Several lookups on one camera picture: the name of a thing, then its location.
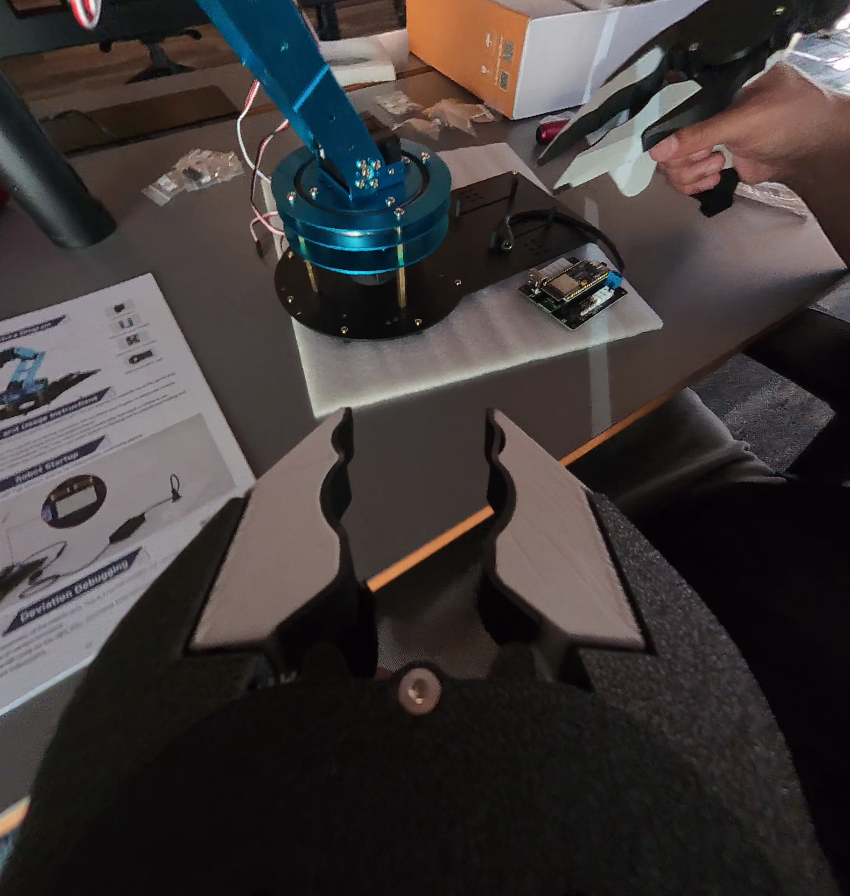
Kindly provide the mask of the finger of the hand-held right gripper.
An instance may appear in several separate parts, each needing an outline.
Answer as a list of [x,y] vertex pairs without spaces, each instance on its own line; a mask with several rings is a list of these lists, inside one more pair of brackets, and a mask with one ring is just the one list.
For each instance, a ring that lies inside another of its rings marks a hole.
[[641,111],[660,90],[668,57],[668,49],[653,46],[602,84],[542,152],[538,166],[550,163],[591,134],[603,136]]
[[633,118],[611,129],[596,144],[575,156],[556,180],[554,193],[610,174],[622,195],[638,195],[649,184],[655,169],[652,158],[640,162],[647,157],[643,133],[700,90],[701,85],[695,81],[663,87]]

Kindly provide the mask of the white foam packing insert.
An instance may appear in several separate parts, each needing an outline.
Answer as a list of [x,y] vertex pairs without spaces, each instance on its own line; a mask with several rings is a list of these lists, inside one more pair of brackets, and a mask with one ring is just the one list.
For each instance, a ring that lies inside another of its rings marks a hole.
[[342,88],[396,79],[393,60],[375,37],[322,41],[319,51]]

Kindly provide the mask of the clear bag with white parts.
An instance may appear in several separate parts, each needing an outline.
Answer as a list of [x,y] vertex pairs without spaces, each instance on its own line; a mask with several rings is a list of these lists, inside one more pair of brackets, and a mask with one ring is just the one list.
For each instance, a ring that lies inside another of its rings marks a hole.
[[233,151],[194,150],[175,163],[170,171],[143,188],[141,193],[162,207],[175,196],[227,183],[242,173],[243,164]]

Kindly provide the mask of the grey metal column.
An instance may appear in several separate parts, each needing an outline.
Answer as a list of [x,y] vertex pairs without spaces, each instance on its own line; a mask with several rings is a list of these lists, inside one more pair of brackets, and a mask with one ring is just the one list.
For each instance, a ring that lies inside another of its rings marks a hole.
[[110,212],[51,142],[1,69],[0,184],[61,248],[96,245],[117,228]]

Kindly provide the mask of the black office chair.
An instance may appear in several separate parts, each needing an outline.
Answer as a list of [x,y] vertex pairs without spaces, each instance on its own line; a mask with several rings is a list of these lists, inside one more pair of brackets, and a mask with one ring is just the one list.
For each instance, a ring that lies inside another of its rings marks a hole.
[[850,482],[850,322],[807,308],[751,342],[743,353],[833,411],[788,474],[831,484]]

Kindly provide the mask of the orange and white cardboard box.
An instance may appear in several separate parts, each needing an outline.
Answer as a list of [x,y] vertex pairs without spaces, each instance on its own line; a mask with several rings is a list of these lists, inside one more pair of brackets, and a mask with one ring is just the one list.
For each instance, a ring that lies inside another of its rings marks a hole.
[[408,1],[409,50],[506,118],[581,106],[701,1]]

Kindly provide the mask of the person's right hand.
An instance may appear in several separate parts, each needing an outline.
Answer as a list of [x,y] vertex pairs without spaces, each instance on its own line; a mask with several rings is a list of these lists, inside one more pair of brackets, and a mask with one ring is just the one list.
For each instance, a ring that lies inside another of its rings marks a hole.
[[785,183],[834,129],[844,99],[778,63],[745,85],[727,109],[678,130],[650,156],[685,196],[710,191],[730,168],[746,184]]

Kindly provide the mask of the person's black clothing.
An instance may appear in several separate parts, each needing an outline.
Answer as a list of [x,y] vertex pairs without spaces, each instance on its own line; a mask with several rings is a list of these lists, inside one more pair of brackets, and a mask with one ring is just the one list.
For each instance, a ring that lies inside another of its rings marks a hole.
[[850,487],[733,483],[634,520],[742,652],[850,894]]

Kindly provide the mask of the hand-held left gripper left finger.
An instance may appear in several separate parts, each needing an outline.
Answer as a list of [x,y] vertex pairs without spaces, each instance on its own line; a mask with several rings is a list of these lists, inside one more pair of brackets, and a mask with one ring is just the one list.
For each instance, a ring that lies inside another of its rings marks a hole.
[[369,654],[369,594],[342,516],[351,502],[349,408],[262,475],[188,645],[192,653],[305,655],[319,643]]

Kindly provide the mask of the white foam sheet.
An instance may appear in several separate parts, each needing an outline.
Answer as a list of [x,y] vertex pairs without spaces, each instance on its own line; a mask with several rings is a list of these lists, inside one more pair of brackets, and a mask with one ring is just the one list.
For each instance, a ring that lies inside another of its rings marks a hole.
[[520,294],[521,279],[515,276],[464,297],[434,327],[396,340],[347,341],[293,323],[314,416],[462,383],[663,326],[625,280],[622,298],[569,330]]

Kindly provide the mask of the black swivel chair base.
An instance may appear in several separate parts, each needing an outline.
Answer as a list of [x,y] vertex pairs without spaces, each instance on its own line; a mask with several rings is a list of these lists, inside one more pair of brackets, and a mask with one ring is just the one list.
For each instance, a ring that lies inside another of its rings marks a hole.
[[126,81],[126,84],[139,84],[161,77],[194,71],[190,66],[175,62],[164,50],[163,42],[166,39],[176,37],[188,37],[195,41],[200,41],[203,38],[203,34],[198,27],[186,26],[171,26],[169,28],[146,29],[136,32],[128,31],[125,36],[111,36],[99,39],[98,47],[100,52],[108,54],[117,42],[139,41],[147,49],[150,63]]

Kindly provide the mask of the person's grey pants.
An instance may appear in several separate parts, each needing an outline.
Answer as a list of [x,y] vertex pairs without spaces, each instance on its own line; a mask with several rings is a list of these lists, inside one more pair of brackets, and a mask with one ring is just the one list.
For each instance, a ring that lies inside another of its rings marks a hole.
[[602,442],[569,470],[632,522],[718,487],[787,483],[691,389]]

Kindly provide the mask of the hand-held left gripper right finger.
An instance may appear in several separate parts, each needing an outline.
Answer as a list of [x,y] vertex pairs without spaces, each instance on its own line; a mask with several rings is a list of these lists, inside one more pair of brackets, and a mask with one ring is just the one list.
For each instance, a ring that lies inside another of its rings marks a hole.
[[590,491],[504,412],[486,412],[484,625],[542,651],[644,651],[646,636]]

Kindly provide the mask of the printed instruction manual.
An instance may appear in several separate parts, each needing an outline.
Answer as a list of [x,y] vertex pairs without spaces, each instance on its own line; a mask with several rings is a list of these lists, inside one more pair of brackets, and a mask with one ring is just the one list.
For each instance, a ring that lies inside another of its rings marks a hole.
[[253,482],[152,275],[0,321],[0,718]]

